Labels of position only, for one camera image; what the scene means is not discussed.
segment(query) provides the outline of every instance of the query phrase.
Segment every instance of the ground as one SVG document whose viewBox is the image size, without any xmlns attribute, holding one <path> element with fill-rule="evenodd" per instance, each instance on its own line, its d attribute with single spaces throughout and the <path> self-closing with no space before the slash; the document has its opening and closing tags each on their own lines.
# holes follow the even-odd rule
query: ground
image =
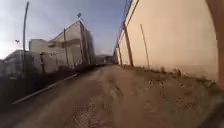
<svg viewBox="0 0 224 128">
<path fill-rule="evenodd" d="M 16 128 L 196 128 L 223 94 L 206 80 L 118 66 L 98 68 L 0 116 Z"/>
</svg>

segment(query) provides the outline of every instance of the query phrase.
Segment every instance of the beige wall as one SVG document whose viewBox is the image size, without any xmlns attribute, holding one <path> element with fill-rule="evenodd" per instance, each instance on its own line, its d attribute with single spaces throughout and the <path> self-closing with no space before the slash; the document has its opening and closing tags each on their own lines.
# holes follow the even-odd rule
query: beige wall
<svg viewBox="0 0 224 128">
<path fill-rule="evenodd" d="M 126 19 L 134 66 L 148 65 L 142 24 L 151 68 L 180 69 L 186 75 L 217 80 L 217 41 L 205 0 L 139 0 L 136 3 L 134 0 Z M 128 64 L 125 40 L 122 33 L 119 41 L 122 62 Z"/>
</svg>

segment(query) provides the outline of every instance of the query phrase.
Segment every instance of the pole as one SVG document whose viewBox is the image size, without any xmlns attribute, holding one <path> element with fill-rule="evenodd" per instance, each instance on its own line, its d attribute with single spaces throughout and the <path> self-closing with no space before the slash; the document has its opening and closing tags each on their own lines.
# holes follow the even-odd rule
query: pole
<svg viewBox="0 0 224 128">
<path fill-rule="evenodd" d="M 66 60 L 67 60 L 67 65 L 69 67 L 69 62 L 68 62 L 68 49 L 67 49 L 67 41 L 66 41 L 66 35 L 65 35 L 66 30 L 64 29 L 64 43 L 65 43 L 65 55 L 66 55 Z"/>
<path fill-rule="evenodd" d="M 27 12 L 29 8 L 29 1 L 26 2 L 26 9 L 25 9 L 25 15 L 24 15 L 24 22 L 23 22 L 23 73 L 25 75 L 25 50 L 26 50 L 26 21 L 27 21 Z"/>
<path fill-rule="evenodd" d="M 133 64 L 133 58 L 132 58 L 132 51 L 131 51 L 130 40 L 129 40 L 129 36 L 128 36 L 128 30 L 127 30 L 127 27 L 125 25 L 125 22 L 123 22 L 123 30 L 124 30 L 124 35 L 125 35 L 125 38 L 126 38 L 126 43 L 127 43 L 130 66 L 133 67 L 134 64 Z"/>
<path fill-rule="evenodd" d="M 147 49 L 147 44 L 146 44 L 146 40 L 145 40 L 145 33 L 144 33 L 144 30 L 143 30 L 142 24 L 140 24 L 140 28 L 141 28 L 141 31 L 142 31 L 143 41 L 144 41 L 144 45 L 145 45 L 145 54 L 146 54 L 146 59 L 147 59 L 148 69 L 149 69 L 149 55 L 148 55 L 148 49 Z"/>
</svg>

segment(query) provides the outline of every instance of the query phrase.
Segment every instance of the utility pole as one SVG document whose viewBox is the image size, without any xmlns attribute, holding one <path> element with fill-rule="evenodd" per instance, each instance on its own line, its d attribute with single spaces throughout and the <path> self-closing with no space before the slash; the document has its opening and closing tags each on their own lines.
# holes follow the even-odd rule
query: utility pole
<svg viewBox="0 0 224 128">
<path fill-rule="evenodd" d="M 133 58 L 132 58 L 132 51 L 131 51 L 130 40 L 129 40 L 129 36 L 128 36 L 128 30 L 127 30 L 127 27 L 125 25 L 125 22 L 123 22 L 123 30 L 124 30 L 124 35 L 125 35 L 125 38 L 126 38 L 126 43 L 127 43 L 130 66 L 133 67 L 134 64 L 133 64 Z"/>
<path fill-rule="evenodd" d="M 26 63 L 26 57 L 25 57 L 25 51 L 26 51 L 26 21 L 27 21 L 27 12 L 29 8 L 29 1 L 26 2 L 26 9 L 25 9 L 25 15 L 24 15 L 24 22 L 23 22 L 23 73 L 25 76 L 25 63 Z"/>
<path fill-rule="evenodd" d="M 66 30 L 64 29 L 64 43 L 65 43 L 65 55 L 66 55 L 66 60 L 67 60 L 67 65 L 69 67 L 69 62 L 68 62 L 68 49 L 67 49 L 67 41 L 66 41 L 66 35 L 65 35 Z"/>
</svg>

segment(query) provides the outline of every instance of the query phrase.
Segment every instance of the alley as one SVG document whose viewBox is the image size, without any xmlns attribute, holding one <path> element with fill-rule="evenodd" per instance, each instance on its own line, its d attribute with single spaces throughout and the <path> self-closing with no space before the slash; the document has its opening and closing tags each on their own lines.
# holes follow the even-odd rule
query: alley
<svg viewBox="0 0 224 128">
<path fill-rule="evenodd" d="M 222 102 L 209 82 L 107 66 L 14 106 L 0 127 L 195 128 Z"/>
</svg>

